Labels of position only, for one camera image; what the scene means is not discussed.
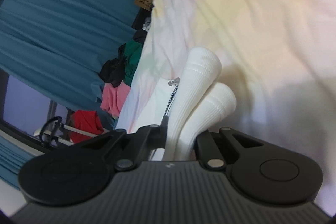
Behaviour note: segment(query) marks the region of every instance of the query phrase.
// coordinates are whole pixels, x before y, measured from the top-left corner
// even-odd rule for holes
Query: teal curtain
[[[0,179],[19,189],[17,175],[34,156],[0,136]]]
[[[72,110],[100,111],[98,74],[116,58],[134,0],[0,0],[0,68]]]

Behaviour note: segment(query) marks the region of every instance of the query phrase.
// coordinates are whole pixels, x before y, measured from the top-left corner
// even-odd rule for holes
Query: green cloth
[[[124,83],[128,86],[131,86],[133,76],[137,70],[137,66],[140,60],[142,51],[142,44],[137,41],[130,40],[126,43],[124,50],[125,58],[125,78]]]

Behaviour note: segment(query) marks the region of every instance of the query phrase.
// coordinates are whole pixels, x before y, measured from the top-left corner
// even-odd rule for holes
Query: pastel bed sheet
[[[181,75],[192,47],[221,60],[237,98],[222,125],[321,166],[316,203],[336,213],[336,0],[154,0],[152,26],[117,128],[133,132],[160,78]]]

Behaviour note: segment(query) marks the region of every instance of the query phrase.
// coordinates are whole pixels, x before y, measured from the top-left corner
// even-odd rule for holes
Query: ribbed sock fabric
[[[214,83],[209,87],[183,126],[174,160],[188,160],[197,135],[234,112],[236,105],[236,97],[227,85]]]
[[[191,49],[170,110],[163,160],[173,160],[185,121],[221,70],[221,62],[213,52],[201,47]]]

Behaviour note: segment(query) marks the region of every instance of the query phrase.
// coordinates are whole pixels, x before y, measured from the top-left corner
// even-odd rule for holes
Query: pink fabric patch
[[[114,88],[111,83],[106,83],[100,108],[114,117],[119,117],[120,111],[130,90],[131,87],[126,85],[124,81],[122,81],[116,88]]]

